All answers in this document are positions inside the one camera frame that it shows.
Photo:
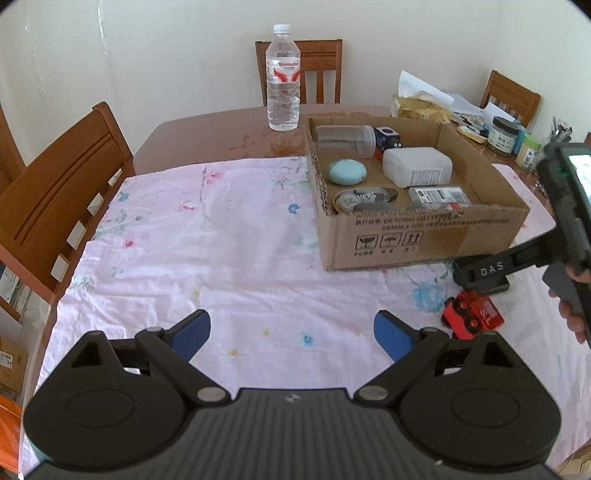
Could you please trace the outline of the person's right hand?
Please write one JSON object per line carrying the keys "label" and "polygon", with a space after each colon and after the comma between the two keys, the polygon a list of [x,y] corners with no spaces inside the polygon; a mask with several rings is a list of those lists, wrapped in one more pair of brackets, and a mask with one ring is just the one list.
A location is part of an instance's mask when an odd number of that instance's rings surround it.
{"label": "person's right hand", "polygon": [[[581,274],[577,275],[570,265],[566,266],[567,275],[575,282],[590,285],[590,271],[585,270]],[[575,335],[576,340],[579,344],[586,342],[585,334],[585,319],[578,314],[573,312],[573,307],[570,303],[560,300],[559,303],[560,316],[566,321],[568,329]]]}

